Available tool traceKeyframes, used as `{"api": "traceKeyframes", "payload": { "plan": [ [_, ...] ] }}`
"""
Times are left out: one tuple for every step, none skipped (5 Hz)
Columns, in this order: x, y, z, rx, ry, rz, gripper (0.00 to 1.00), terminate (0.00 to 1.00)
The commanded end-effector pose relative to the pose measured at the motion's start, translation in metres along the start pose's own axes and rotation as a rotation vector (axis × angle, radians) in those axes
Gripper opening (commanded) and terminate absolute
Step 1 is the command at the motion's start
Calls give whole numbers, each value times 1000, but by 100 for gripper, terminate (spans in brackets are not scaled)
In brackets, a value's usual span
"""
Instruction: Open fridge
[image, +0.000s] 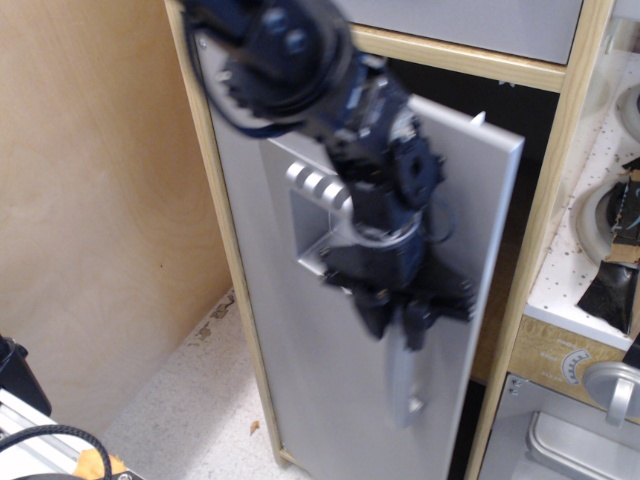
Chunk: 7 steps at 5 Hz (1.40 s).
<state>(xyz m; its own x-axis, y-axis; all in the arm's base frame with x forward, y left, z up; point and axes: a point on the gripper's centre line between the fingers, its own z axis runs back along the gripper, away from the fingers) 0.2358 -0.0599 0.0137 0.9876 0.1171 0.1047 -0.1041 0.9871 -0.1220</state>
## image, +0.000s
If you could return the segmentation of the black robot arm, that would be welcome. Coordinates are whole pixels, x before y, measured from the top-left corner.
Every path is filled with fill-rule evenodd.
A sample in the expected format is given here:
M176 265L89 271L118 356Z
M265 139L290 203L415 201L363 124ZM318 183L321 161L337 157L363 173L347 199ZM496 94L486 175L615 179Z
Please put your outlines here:
M328 284L352 292L369 332L398 321L410 351L442 316L469 321L470 282L433 253L429 210L442 182L409 95L384 62L354 46L329 1L185 1L186 35L226 53L236 105L255 139L297 132L320 143L346 187L356 239L320 252Z

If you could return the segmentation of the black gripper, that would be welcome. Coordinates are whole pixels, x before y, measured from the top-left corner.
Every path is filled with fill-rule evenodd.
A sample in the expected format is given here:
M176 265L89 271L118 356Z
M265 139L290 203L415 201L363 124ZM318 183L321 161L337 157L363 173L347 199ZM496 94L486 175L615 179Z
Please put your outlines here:
M384 248L362 244L321 252L326 282L351 291L371 336L381 340L394 310L404 308L406 347L424 347L426 332L440 316L468 322L474 308L471 280L448 265L420 231Z

